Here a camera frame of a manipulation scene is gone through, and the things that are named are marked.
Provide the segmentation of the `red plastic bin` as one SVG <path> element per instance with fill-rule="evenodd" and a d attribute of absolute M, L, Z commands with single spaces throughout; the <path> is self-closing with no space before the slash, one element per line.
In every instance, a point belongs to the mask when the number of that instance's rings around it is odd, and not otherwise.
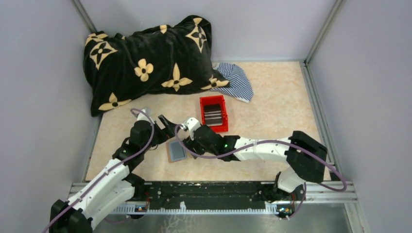
<path fill-rule="evenodd" d="M 228 113 L 223 95 L 200 97 L 199 103 L 202 125 L 207 125 L 216 133 L 228 132 Z"/>

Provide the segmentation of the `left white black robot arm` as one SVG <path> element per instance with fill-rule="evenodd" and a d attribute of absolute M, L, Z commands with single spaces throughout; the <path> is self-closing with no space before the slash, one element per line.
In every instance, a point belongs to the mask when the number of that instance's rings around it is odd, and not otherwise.
<path fill-rule="evenodd" d="M 160 128 L 148 108 L 133 108 L 131 113 L 136 121 L 130 135 L 93 180 L 67 201 L 57 200 L 52 205 L 45 233 L 91 233 L 120 204 L 144 198 L 145 181 L 132 171 L 150 148 L 175 136 L 176 124 L 159 115 L 164 125 Z"/>

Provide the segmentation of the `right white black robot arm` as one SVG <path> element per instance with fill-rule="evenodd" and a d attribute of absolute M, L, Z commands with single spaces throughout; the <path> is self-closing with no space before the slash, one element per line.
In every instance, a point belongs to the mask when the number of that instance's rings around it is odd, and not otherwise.
<path fill-rule="evenodd" d="M 251 139 L 239 135 L 222 136 L 196 118 L 189 117 L 176 130 L 189 136 L 183 140 L 185 149 L 194 157 L 220 159 L 225 162 L 270 160 L 288 165 L 277 175 L 274 195 L 286 200 L 305 182 L 322 183 L 327 148 L 302 131 L 281 139 Z"/>

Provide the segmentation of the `pink leather card holder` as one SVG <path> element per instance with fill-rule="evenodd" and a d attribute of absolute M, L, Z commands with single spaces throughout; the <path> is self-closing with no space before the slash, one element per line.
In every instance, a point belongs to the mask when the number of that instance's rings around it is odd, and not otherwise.
<path fill-rule="evenodd" d="M 169 163 L 193 158 L 193 155 L 186 149 L 186 146 L 182 146 L 177 140 L 169 141 L 166 145 L 166 149 Z"/>

